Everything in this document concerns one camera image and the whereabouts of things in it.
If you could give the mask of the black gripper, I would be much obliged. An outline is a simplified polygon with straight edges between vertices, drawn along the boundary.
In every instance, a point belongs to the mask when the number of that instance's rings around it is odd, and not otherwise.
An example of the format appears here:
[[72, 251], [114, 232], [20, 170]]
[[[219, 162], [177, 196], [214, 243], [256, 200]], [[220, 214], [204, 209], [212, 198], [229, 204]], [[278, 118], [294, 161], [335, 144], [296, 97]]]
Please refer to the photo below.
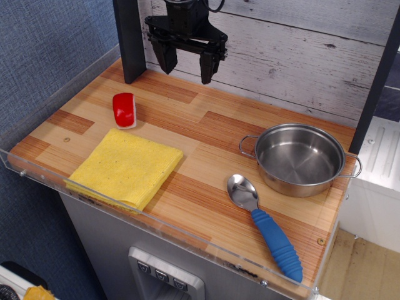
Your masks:
[[177, 49], [200, 54], [201, 82], [209, 84], [226, 58], [228, 35], [209, 21], [207, 1], [166, 1], [165, 16], [148, 16], [148, 38], [160, 68], [170, 74], [178, 63]]

